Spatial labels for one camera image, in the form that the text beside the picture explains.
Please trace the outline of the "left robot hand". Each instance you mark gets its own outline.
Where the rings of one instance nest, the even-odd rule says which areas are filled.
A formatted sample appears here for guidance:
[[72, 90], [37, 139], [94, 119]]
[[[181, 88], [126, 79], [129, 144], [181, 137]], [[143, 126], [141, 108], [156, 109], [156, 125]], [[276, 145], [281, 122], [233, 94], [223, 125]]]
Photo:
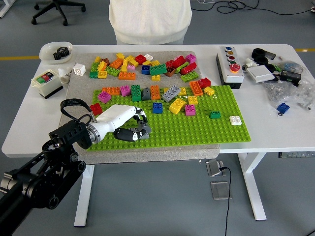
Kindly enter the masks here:
[[138, 107], [118, 104], [111, 106], [92, 123], [91, 131], [95, 135], [93, 143], [102, 141], [109, 132], [118, 140], [134, 142], [151, 131], [150, 128], [139, 128], [136, 131], [122, 128], [131, 118], [136, 121], [142, 118], [144, 123], [148, 122], [145, 112]]

